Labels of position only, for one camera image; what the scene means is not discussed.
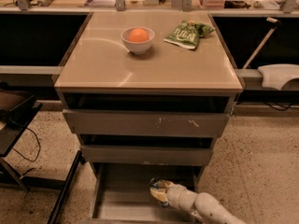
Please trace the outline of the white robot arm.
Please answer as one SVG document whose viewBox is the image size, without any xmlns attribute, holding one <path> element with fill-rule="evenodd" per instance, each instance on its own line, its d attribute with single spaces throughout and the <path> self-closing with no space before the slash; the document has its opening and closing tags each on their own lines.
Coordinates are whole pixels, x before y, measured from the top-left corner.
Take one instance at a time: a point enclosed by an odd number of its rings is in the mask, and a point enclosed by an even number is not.
<svg viewBox="0 0 299 224">
<path fill-rule="evenodd" d="M 246 224 L 206 192 L 197 193 L 180 184 L 155 178 L 150 181 L 149 191 L 160 203 L 185 211 L 203 224 Z"/>
</svg>

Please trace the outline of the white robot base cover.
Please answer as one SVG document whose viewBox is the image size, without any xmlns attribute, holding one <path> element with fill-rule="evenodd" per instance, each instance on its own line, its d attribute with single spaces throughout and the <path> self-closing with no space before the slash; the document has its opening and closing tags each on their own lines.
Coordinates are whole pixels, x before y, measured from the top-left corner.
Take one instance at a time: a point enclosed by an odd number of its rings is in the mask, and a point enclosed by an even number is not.
<svg viewBox="0 0 299 224">
<path fill-rule="evenodd" d="M 285 84 L 299 78 L 299 65 L 278 63 L 260 66 L 258 71 L 262 74 L 262 87 L 281 91 Z"/>
</svg>

